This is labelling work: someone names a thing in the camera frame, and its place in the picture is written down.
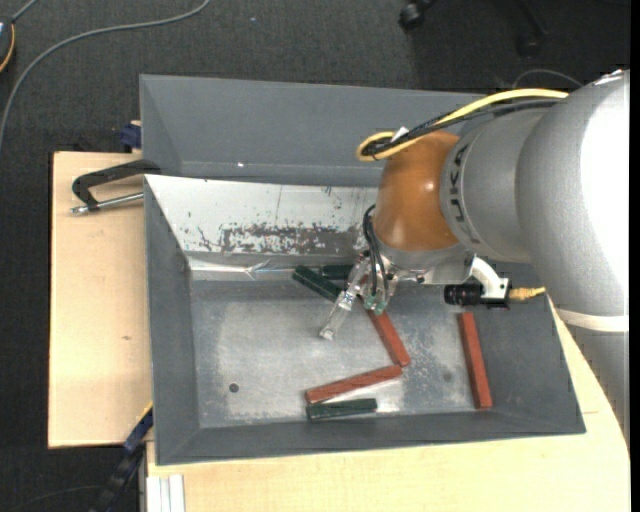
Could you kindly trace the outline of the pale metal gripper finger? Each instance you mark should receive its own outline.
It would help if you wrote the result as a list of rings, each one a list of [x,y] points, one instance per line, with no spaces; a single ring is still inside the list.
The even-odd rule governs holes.
[[[325,324],[319,331],[319,335],[321,338],[326,340],[335,339],[343,323],[348,318],[355,299],[356,296],[347,291],[342,291],[339,294],[338,298],[334,302],[334,305]]]

